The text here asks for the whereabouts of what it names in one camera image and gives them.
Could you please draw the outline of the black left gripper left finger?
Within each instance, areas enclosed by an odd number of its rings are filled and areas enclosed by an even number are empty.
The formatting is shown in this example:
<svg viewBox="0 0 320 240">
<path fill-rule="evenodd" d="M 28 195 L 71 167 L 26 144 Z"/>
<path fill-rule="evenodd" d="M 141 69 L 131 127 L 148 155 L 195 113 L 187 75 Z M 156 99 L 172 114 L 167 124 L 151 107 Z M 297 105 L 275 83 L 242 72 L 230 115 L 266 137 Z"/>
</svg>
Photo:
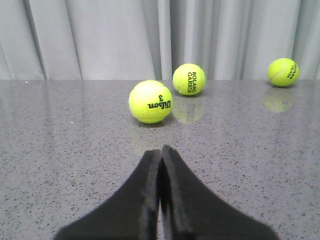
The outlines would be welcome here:
<svg viewBox="0 0 320 240">
<path fill-rule="evenodd" d="M 62 228 L 56 240 L 155 240 L 159 213 L 161 152 L 147 150 L 107 201 Z"/>
</svg>

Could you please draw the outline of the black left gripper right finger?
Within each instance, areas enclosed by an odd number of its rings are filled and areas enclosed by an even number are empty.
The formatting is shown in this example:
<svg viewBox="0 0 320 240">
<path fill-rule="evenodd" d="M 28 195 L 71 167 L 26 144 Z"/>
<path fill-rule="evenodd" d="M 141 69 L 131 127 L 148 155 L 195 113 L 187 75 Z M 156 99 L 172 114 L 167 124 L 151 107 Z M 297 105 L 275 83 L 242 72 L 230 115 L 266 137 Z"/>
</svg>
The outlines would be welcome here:
<svg viewBox="0 0 320 240">
<path fill-rule="evenodd" d="M 164 233 L 171 240 L 277 240 L 267 225 L 209 190 L 179 153 L 164 145 L 160 172 Z"/>
</svg>

